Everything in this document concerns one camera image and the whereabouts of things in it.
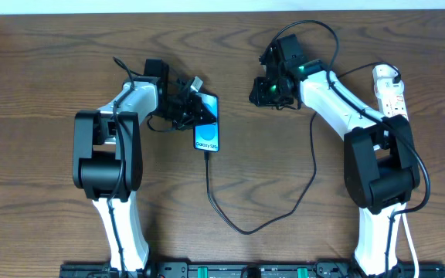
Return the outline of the blue Galaxy smartphone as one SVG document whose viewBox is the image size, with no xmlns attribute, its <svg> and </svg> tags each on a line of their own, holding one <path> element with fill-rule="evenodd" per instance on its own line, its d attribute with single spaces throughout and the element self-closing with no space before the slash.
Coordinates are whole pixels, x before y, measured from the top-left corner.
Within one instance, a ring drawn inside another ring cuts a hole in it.
<svg viewBox="0 0 445 278">
<path fill-rule="evenodd" d="M 211 124 L 197 124 L 194 129 L 194 148 L 201 151 L 219 151 L 219 99 L 216 95 L 197 93 L 204 108 L 215 118 Z"/>
</svg>

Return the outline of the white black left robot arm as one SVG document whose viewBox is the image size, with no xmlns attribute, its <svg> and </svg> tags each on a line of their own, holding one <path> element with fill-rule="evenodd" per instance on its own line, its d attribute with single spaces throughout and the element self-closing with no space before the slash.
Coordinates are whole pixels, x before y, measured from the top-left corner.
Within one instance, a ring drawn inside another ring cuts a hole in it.
<svg viewBox="0 0 445 278">
<path fill-rule="evenodd" d="M 73 183 L 99 212 L 111 251 L 103 275 L 155 277 L 150 248 L 141 230 L 137 191 L 143 177 L 141 124 L 152 117 L 171 122 L 170 131 L 193 132 L 193 147 L 219 151 L 219 99 L 203 89 L 195 76 L 174 83 L 169 65 L 147 59 L 143 73 L 121 59 L 114 62 L 127 78 L 121 91 L 96 110 L 81 110 L 74 118 Z M 173 85 L 176 92 L 169 92 Z"/>
</svg>

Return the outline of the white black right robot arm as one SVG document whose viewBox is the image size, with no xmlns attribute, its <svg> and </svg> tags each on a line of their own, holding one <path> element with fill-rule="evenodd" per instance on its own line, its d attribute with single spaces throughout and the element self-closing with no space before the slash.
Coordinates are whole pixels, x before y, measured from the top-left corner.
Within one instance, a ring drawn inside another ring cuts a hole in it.
<svg viewBox="0 0 445 278">
<path fill-rule="evenodd" d="M 388 276 L 398 263 L 399 220 L 420 185 L 420 158 L 407 118 L 400 71 L 372 64 L 377 108 L 362 102 L 319 59 L 309 60 L 295 35 L 271 41 L 259 58 L 266 75 L 249 95 L 258 107 L 296 103 L 320 115 L 344 147 L 344 180 L 359 209 L 354 261 L 363 276 Z"/>
</svg>

